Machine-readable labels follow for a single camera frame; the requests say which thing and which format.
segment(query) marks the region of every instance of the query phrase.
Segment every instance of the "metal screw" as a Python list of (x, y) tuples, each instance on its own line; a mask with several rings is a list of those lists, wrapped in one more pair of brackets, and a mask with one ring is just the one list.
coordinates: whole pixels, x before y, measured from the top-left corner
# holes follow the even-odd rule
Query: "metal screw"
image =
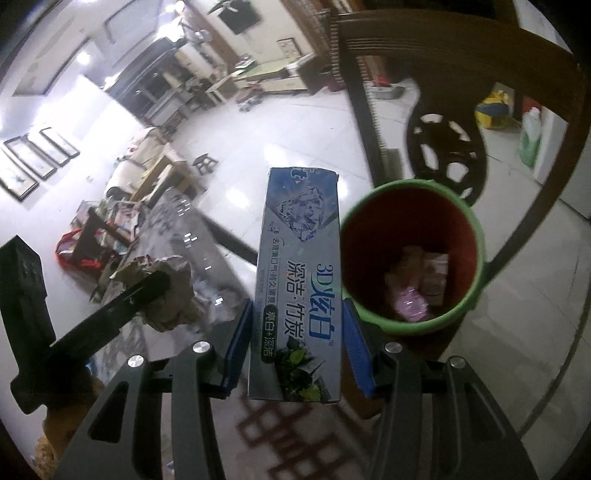
[(400, 353), (402, 352), (402, 345), (396, 342), (388, 342), (385, 349), (388, 353)]
[(453, 356), (449, 359), (449, 362), (453, 368), (457, 368), (458, 370), (466, 366), (466, 361), (461, 356)]
[(144, 363), (144, 357), (141, 355), (131, 356), (131, 357), (129, 357), (129, 360), (127, 360), (127, 364), (131, 368), (139, 367), (143, 363)]
[(212, 346), (209, 344), (209, 342), (205, 342), (205, 341), (201, 341), (201, 342), (197, 342), (193, 345), (193, 352), (195, 353), (205, 353), (207, 351), (209, 351), (209, 349)]

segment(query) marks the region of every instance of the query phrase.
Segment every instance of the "cabinet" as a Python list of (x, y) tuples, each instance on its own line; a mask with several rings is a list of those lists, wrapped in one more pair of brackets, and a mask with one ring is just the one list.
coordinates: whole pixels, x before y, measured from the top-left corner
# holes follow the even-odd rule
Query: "cabinet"
[(205, 61), (190, 43), (185, 43), (175, 53), (178, 62), (198, 78), (206, 79), (213, 73), (213, 67)]

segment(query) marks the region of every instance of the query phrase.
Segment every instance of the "toothpaste box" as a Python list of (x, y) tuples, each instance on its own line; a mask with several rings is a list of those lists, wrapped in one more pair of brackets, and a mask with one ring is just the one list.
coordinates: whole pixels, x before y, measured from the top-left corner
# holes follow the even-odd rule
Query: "toothpaste box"
[(337, 174), (272, 168), (256, 270), (248, 396), (340, 400)]

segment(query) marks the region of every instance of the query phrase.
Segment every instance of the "wooden stool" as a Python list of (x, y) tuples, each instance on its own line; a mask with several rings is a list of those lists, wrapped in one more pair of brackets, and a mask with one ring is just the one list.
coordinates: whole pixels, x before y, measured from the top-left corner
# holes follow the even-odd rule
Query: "wooden stool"
[(218, 163), (218, 160), (215, 160), (210, 157), (209, 154), (204, 153), (193, 160), (193, 167), (197, 167), (197, 171), (201, 175), (206, 175), (208, 173), (213, 173), (213, 169)]

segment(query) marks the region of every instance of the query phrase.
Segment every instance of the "white bottle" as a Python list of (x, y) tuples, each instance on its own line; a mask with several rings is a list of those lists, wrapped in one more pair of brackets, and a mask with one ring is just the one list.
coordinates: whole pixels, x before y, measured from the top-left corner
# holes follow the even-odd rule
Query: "white bottle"
[(521, 139), (519, 145), (519, 156), (521, 161), (529, 168), (534, 168), (535, 158), (540, 147), (542, 134), (542, 121), (540, 120), (540, 109), (533, 106), (524, 114), (521, 124)]

